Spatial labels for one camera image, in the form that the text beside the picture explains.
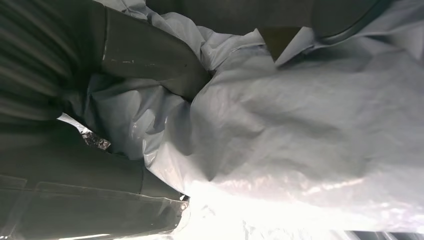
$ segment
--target wrinkled fabric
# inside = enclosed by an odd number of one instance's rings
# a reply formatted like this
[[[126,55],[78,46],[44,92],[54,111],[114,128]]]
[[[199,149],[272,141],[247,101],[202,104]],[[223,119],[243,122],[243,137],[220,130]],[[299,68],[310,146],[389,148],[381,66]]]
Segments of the wrinkled fabric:
[[[257,31],[100,2],[182,39],[215,73],[191,105],[153,80],[94,81],[114,151],[255,229],[424,232],[423,1],[394,1],[332,46],[304,28],[276,63]]]

